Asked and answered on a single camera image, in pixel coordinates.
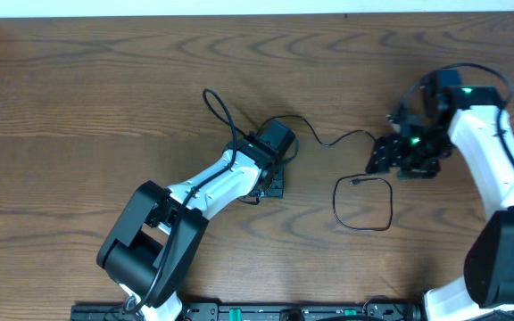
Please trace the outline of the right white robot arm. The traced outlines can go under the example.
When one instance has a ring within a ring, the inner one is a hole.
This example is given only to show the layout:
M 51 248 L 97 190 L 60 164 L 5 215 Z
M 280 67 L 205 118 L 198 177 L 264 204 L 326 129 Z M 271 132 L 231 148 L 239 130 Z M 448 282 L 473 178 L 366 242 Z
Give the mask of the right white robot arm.
M 463 275 L 424 292 L 407 320 L 478 320 L 514 313 L 514 131 L 507 105 L 493 86 L 466 86 L 458 65 L 423 76 L 425 116 L 402 99 L 388 116 L 394 133 L 374 143 L 369 175 L 391 168 L 402 178 L 433 178 L 440 161 L 458 150 L 475 182 L 486 224 L 468 251 Z

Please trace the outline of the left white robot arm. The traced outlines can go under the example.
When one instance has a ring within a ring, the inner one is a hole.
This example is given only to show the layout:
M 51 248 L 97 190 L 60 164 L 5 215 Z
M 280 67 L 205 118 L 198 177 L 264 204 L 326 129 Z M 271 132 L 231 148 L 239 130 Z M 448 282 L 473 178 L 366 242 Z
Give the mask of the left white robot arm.
M 139 186 L 96 256 L 128 294 L 119 317 L 177 319 L 177 289 L 210 220 L 231 202 L 266 190 L 295 144 L 294 132 L 274 120 L 257 133 L 234 137 L 213 165 L 187 181 Z

